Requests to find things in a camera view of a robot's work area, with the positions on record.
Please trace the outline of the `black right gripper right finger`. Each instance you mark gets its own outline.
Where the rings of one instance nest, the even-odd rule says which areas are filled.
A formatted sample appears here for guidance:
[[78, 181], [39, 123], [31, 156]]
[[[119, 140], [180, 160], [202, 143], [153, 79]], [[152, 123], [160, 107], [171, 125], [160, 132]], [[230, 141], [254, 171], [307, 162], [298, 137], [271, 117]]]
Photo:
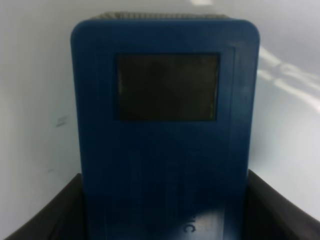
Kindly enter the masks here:
[[319, 240], [320, 222], [248, 171], [243, 240]]

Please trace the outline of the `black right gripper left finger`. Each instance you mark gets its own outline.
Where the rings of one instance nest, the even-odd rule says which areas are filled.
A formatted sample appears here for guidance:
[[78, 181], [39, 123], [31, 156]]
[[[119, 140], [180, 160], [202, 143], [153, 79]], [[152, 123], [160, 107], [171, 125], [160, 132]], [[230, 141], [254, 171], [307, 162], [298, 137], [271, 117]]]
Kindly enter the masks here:
[[78, 173], [7, 240], [86, 240], [82, 175]]

